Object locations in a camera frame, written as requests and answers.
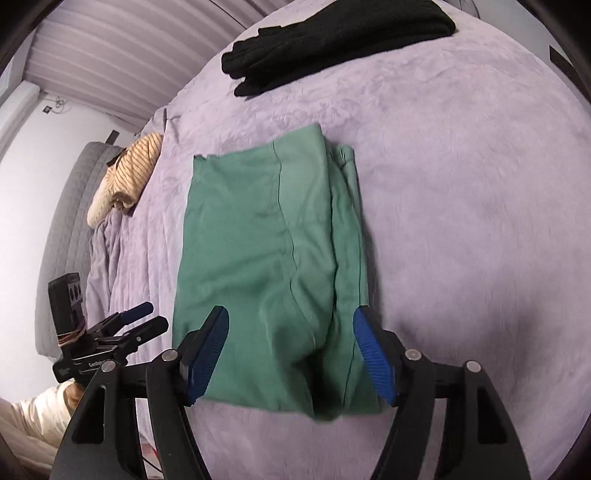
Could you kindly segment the person's cream sleeved forearm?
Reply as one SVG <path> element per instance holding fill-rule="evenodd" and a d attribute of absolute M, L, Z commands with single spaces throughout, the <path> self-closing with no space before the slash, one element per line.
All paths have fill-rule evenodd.
<path fill-rule="evenodd" d="M 64 402 L 68 380 L 39 395 L 15 402 L 1 399 L 3 460 L 11 461 L 30 479 L 48 479 L 55 456 L 71 420 Z"/>

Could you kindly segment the person's left hand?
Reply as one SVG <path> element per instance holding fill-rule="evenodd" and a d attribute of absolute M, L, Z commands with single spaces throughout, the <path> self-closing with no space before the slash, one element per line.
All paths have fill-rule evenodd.
<path fill-rule="evenodd" d="M 67 383 L 67 386 L 64 389 L 64 402 L 71 414 L 73 414 L 78 407 L 84 392 L 85 387 L 82 384 L 74 380 L 71 380 Z"/>

